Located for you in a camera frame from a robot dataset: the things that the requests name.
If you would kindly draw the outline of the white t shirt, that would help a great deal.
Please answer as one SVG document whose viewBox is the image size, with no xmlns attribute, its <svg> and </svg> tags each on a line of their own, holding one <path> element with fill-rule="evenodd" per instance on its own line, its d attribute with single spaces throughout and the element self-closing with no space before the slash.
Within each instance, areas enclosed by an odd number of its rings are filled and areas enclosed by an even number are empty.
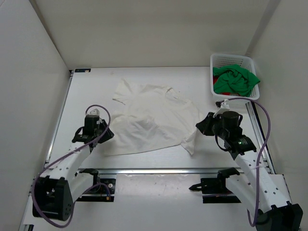
<svg viewBox="0 0 308 231">
<path fill-rule="evenodd" d="M 196 124 L 204 116 L 172 87 L 122 79 L 113 100 L 123 104 L 111 116 L 114 137 L 103 145 L 106 156 L 138 154 L 173 146 L 194 153 Z"/>
</svg>

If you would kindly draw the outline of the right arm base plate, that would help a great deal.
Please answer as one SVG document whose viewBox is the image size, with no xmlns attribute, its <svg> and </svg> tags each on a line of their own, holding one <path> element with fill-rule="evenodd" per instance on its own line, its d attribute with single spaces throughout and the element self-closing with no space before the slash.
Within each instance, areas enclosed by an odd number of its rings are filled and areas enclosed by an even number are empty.
<svg viewBox="0 0 308 231">
<path fill-rule="evenodd" d="M 201 192 L 203 204 L 238 204 L 241 201 L 226 187 L 226 179 L 239 176 L 234 167 L 219 170 L 216 178 L 201 178 L 200 183 L 192 185 L 191 192 Z"/>
</svg>

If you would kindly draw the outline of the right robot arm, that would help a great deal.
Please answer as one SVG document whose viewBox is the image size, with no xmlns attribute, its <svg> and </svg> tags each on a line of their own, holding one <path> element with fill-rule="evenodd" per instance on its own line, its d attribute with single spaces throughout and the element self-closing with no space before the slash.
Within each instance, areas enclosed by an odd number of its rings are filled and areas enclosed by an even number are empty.
<svg viewBox="0 0 308 231">
<path fill-rule="evenodd" d="M 205 194 L 209 189 L 218 189 L 216 196 L 234 194 L 246 206 L 249 221 L 258 231 L 299 230 L 302 208 L 291 203 L 263 167 L 257 148 L 243 134 L 242 119 L 242 115 L 234 111 L 210 112 L 196 124 L 203 135 L 222 139 L 224 146 L 220 149 L 228 152 L 242 170 L 242 173 L 233 167 L 220 170 L 210 185 L 202 180 L 199 187 Z"/>
</svg>

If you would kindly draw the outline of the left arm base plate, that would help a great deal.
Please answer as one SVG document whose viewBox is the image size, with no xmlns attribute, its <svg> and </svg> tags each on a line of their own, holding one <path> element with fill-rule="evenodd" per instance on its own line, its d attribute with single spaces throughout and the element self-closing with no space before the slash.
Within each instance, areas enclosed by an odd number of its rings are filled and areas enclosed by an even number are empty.
<svg viewBox="0 0 308 231">
<path fill-rule="evenodd" d="M 115 198 L 116 176 L 98 174 L 92 184 L 86 187 L 86 192 L 81 194 L 74 202 L 113 202 Z"/>
</svg>

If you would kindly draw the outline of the green t shirt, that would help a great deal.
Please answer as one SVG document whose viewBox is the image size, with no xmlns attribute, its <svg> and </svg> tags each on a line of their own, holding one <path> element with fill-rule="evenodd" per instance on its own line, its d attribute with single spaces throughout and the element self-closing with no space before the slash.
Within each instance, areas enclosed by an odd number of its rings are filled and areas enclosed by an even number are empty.
<svg viewBox="0 0 308 231">
<path fill-rule="evenodd" d="M 242 97 L 249 97 L 255 85 L 260 82 L 255 74 L 238 64 L 213 67 L 213 76 L 218 77 L 216 84 L 213 85 L 216 94 L 232 92 Z"/>
</svg>

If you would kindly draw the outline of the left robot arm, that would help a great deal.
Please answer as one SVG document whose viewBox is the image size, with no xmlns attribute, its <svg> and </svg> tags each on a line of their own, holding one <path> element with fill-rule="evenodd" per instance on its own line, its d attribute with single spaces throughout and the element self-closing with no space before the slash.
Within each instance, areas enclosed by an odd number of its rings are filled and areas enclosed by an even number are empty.
<svg viewBox="0 0 308 231">
<path fill-rule="evenodd" d="M 34 217 L 67 221 L 75 202 L 85 193 L 106 187 L 98 170 L 81 168 L 98 144 L 113 138 L 113 132 L 99 115 L 86 115 L 84 126 L 74 134 L 67 156 L 40 174 L 32 192 Z"/>
</svg>

